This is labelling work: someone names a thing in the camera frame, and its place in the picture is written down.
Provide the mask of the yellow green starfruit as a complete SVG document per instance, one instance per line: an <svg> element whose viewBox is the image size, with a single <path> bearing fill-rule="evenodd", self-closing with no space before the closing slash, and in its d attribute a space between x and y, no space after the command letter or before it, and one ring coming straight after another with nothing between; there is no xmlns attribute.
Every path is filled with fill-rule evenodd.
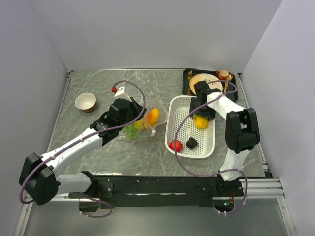
<svg viewBox="0 0 315 236"><path fill-rule="evenodd" d="M143 120L138 120L133 125L134 125L134 128L137 130L139 130L139 129L142 130L142 129L146 128L145 121L143 121Z"/></svg>

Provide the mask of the green grapes bunch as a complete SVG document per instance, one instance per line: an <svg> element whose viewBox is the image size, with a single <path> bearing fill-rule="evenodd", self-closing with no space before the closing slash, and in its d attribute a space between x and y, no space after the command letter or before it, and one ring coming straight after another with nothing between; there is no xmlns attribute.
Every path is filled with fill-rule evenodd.
<svg viewBox="0 0 315 236"><path fill-rule="evenodd" d="M133 124L125 126L122 131L131 141L134 142L136 140L138 129L136 129Z"/></svg>

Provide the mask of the orange yellow mango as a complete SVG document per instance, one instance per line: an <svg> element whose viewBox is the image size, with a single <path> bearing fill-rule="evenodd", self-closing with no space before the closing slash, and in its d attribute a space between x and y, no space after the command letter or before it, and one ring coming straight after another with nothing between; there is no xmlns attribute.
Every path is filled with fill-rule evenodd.
<svg viewBox="0 0 315 236"><path fill-rule="evenodd" d="M160 117L160 111L158 108L152 109L147 115L146 115L146 121L150 126L154 126Z"/></svg>

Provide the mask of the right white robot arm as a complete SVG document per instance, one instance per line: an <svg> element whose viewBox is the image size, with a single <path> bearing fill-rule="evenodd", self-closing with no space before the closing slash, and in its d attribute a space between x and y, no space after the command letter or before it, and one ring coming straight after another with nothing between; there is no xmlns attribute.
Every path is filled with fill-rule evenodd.
<svg viewBox="0 0 315 236"><path fill-rule="evenodd" d="M228 195L234 181L240 177L240 170L251 150L260 142L257 114L253 108L237 105L218 88L210 88L206 81L194 84L196 97L190 104L189 116L207 121L216 114L225 119L225 142L228 147L226 158L220 169L221 180L215 184L216 192Z"/></svg>

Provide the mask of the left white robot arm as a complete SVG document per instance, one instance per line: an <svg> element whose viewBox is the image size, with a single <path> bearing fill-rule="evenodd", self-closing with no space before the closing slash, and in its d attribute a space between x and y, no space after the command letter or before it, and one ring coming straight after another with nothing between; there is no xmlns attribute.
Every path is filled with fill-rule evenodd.
<svg viewBox="0 0 315 236"><path fill-rule="evenodd" d="M63 176L62 171L83 155L116 138L125 126L140 120L146 110L145 105L138 104L133 98L115 99L109 110L78 137L48 153L29 154L19 177L20 202L27 204L22 196L24 192L30 195L31 203L39 206L63 193L81 192L88 198L93 197L98 185L90 174Z"/></svg>

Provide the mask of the clear zip top bag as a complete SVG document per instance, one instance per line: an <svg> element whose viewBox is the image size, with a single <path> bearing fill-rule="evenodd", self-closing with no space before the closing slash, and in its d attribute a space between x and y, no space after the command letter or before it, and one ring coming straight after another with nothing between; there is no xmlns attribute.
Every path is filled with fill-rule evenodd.
<svg viewBox="0 0 315 236"><path fill-rule="evenodd" d="M120 141L139 142L156 134L156 127L168 120L168 111L162 101L156 97L146 101L143 118L122 129L118 138Z"/></svg>

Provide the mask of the yellow pear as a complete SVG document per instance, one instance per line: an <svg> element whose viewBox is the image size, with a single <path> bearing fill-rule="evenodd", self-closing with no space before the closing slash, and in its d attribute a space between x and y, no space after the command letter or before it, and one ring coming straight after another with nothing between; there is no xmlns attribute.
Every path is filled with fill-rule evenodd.
<svg viewBox="0 0 315 236"><path fill-rule="evenodd" d="M194 116L194 125L198 129L205 129L208 127L208 120L204 117Z"/></svg>

